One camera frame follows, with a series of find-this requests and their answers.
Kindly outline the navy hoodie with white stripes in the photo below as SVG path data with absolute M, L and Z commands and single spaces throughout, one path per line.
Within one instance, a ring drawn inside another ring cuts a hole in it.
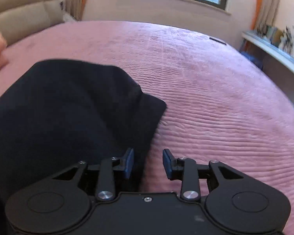
M 79 161 L 134 150 L 122 190 L 139 190 L 145 160 L 166 103 L 122 69 L 76 60 L 35 63 L 0 97 L 0 234 L 14 192 Z

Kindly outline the pink quilted bedspread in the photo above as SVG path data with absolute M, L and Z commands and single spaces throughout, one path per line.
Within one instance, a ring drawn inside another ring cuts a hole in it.
M 219 160 L 282 191 L 294 234 L 294 107 L 279 88 L 230 45 L 164 25 L 125 21 L 63 23 L 8 47 L 0 96 L 34 63 L 68 58 L 115 65 L 167 110 L 149 152 L 142 190 L 178 190 L 161 152 L 199 163 Z

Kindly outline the black remote on bed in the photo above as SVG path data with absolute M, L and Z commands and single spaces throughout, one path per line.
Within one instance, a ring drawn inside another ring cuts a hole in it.
M 227 45 L 227 43 L 224 42 L 223 40 L 220 40 L 220 39 L 217 39 L 217 38 L 214 38 L 214 37 L 209 37 L 209 39 L 212 40 L 212 41 L 218 42 L 220 44 Z

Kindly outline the blue plastic stool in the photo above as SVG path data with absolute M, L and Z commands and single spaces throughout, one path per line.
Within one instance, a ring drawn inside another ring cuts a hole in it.
M 250 55 L 247 52 L 240 52 L 241 55 L 243 55 L 246 59 L 248 59 L 251 63 L 253 63 L 257 68 L 260 70 L 263 70 L 263 62 L 256 58 L 253 55 Z

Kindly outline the white box near headboard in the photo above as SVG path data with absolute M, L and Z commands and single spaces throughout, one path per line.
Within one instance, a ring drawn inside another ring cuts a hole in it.
M 70 14 L 64 13 L 63 14 L 63 22 L 77 22 L 75 18 L 73 18 Z

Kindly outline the row of books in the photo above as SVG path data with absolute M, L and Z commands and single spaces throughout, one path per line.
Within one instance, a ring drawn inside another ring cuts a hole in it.
M 283 32 L 279 28 L 266 24 L 260 28 L 257 28 L 256 31 L 258 36 L 260 36 L 265 41 L 276 47 L 279 46 L 281 37 L 283 36 Z

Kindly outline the white vase with flowers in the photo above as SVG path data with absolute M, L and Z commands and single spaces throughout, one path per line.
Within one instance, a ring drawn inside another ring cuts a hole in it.
M 286 26 L 280 38 L 279 49 L 294 57 L 294 25 Z

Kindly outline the right beige orange curtain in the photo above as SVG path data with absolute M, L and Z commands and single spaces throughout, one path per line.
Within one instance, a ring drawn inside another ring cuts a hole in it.
M 273 25 L 280 0 L 256 0 L 251 30 L 262 32 L 266 25 Z

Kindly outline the beige upholstered headboard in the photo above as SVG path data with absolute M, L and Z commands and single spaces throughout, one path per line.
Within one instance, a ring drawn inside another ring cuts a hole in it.
M 61 23 L 60 0 L 0 0 L 0 33 L 8 45 Z

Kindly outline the white wall desk shelf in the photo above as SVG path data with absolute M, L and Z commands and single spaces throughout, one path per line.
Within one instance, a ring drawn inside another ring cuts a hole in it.
M 242 38 L 262 49 L 294 74 L 294 58 L 292 56 L 259 37 L 254 31 L 243 31 Z

